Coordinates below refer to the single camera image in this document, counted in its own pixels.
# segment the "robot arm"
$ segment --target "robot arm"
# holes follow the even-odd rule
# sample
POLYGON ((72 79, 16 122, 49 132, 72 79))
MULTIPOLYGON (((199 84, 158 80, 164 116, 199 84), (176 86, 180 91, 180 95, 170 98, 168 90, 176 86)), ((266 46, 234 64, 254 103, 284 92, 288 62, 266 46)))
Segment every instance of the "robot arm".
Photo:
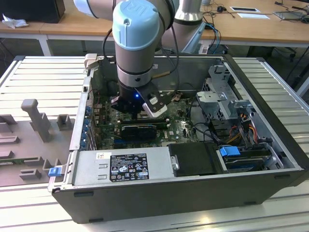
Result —
POLYGON ((113 108, 133 117, 141 110, 150 117, 160 116, 167 110, 168 102, 151 81, 155 50, 161 42, 163 46, 174 47, 172 25, 180 41, 179 50, 186 52, 196 47, 200 28, 204 29, 199 12, 201 0, 180 0, 177 13, 177 0, 74 0, 74 3, 87 15, 113 20, 120 84, 113 108))

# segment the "table surface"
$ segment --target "table surface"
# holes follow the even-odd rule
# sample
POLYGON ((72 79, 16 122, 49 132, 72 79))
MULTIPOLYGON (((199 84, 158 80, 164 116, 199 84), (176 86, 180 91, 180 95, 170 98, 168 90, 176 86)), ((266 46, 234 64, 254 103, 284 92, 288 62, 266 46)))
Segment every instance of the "table surface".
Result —
POLYGON ((0 33, 27 33, 27 34, 39 34, 41 27, 44 23, 39 22, 27 22, 29 24, 28 27, 24 28, 9 28, 8 26, 0 23, 0 33))
MULTIPOLYGON (((261 13, 267 14, 270 19, 241 18, 238 14, 216 14, 214 24, 221 32, 222 40, 233 41, 256 41, 256 42, 280 42, 280 43, 308 43, 309 25, 300 21, 282 21, 273 12, 282 12, 286 9, 274 4, 275 0, 216 0, 217 4, 223 4, 229 12, 234 12, 230 6, 257 8, 261 13)), ((298 1, 284 0, 284 5, 289 8, 292 6, 305 7, 306 4, 298 1)), ((204 11, 215 11, 217 5, 212 4, 204 8, 204 11)), ((212 31, 204 32, 206 35, 213 35, 212 31)))
MULTIPOLYGON (((261 14, 270 19, 241 18, 238 14, 215 14, 214 24, 221 32, 223 41, 249 41, 249 42, 277 42, 277 43, 308 43, 309 25, 302 22, 281 21, 271 13, 285 11, 282 6, 274 4, 275 0, 216 0, 217 4, 223 4, 229 12, 229 7, 257 8, 261 14)), ((40 33, 55 35, 92 35, 105 36, 112 27, 112 22, 104 19, 89 17, 77 10, 73 0, 64 0, 66 11, 58 24, 30 22, 26 28, 11 29, 0 24, 0 33, 40 33)), ((305 7, 306 3, 285 0, 284 5, 305 7)), ((216 13, 217 5, 213 3, 209 7, 202 7, 203 11, 216 13)), ((205 15, 208 22, 211 17, 205 15)), ((214 34, 211 30, 205 30, 201 39, 211 40, 214 34)))

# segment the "power supply label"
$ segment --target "power supply label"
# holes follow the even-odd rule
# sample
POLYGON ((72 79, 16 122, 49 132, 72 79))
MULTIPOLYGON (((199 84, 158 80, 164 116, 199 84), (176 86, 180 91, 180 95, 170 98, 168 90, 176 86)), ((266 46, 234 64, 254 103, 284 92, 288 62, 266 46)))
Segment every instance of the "power supply label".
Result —
POLYGON ((110 181, 149 179, 147 156, 143 154, 111 156, 110 181))

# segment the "motherboard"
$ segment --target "motherboard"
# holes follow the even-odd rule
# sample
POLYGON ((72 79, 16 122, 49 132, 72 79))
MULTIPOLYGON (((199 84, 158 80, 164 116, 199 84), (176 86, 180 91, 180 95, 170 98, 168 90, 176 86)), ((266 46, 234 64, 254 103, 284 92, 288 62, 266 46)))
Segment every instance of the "motherboard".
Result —
POLYGON ((177 99, 159 118, 145 112, 132 119, 112 109, 109 98, 95 106, 98 149, 124 149, 167 146, 171 143, 198 142, 196 131, 188 119, 192 99, 177 99))

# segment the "white cloth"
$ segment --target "white cloth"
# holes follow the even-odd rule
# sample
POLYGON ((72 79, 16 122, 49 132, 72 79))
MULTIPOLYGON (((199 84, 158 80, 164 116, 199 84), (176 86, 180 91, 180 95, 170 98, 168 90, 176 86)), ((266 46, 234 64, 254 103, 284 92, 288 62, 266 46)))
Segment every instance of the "white cloth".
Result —
POLYGON ((13 29, 29 26, 24 19, 18 19, 18 20, 11 19, 11 18, 6 17, 5 15, 3 15, 2 23, 4 23, 5 25, 13 29))

